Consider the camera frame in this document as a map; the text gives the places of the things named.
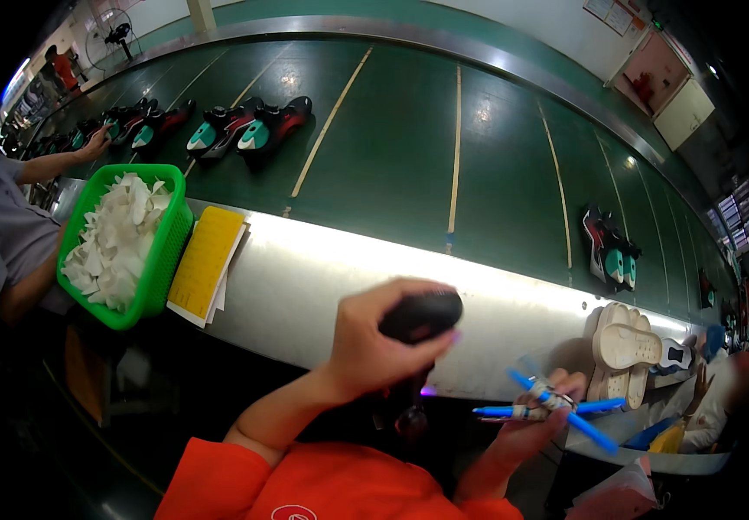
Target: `yellow sticky note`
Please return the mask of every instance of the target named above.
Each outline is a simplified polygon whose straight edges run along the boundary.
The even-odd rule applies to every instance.
[[[208,206],[195,226],[167,299],[204,319],[244,215]]]

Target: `black handheld tool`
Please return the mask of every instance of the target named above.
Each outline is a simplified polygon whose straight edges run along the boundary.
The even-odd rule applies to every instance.
[[[463,304],[458,293],[431,292],[401,299],[380,321],[380,334],[414,346],[450,330],[461,319]],[[400,381],[385,393],[380,419],[393,421],[394,429],[412,443],[426,431],[428,422],[421,403],[421,389],[435,364]]]

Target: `hand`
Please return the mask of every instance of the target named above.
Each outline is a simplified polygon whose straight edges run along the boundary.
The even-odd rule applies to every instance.
[[[95,161],[103,151],[109,148],[111,140],[106,138],[109,128],[111,128],[111,123],[103,125],[100,130],[94,132],[87,145],[74,152],[80,162]]]
[[[700,364],[698,366],[698,373],[695,376],[695,390],[692,393],[692,402],[701,403],[704,396],[707,395],[707,391],[710,390],[710,385],[713,384],[713,380],[716,378],[713,375],[709,381],[707,381],[707,364]]]
[[[459,338],[451,329],[436,338],[409,347],[380,334],[378,325],[401,298],[450,286],[421,279],[395,279],[339,302],[334,348],[326,372],[344,399],[382,389],[431,364]]]
[[[556,369],[547,380],[554,385],[555,392],[564,393],[576,402],[585,395],[586,377],[582,372],[568,375],[566,370]],[[518,401],[527,402],[528,399],[526,395],[523,400]],[[487,453],[491,454],[505,471],[513,473],[519,463],[535,455],[565,428],[570,411],[568,408],[555,410],[546,421],[539,423],[505,422]]]

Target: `plastic bag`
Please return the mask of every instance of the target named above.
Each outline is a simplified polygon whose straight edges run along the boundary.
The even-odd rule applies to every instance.
[[[629,520],[639,517],[658,505],[649,474],[649,459],[646,456],[636,459],[576,497],[566,519]]]
[[[681,442],[684,440],[684,431],[686,424],[683,419],[679,419],[669,428],[663,430],[649,444],[648,452],[651,453],[677,453],[681,449]]]

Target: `orange sleeve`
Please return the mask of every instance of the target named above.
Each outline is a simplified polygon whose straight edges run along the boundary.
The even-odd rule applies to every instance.
[[[461,513],[467,518],[487,520],[490,518],[508,518],[524,520],[524,517],[506,498],[499,500],[468,500],[459,504]]]
[[[243,518],[270,472],[264,458],[238,444],[192,438],[155,519]]]

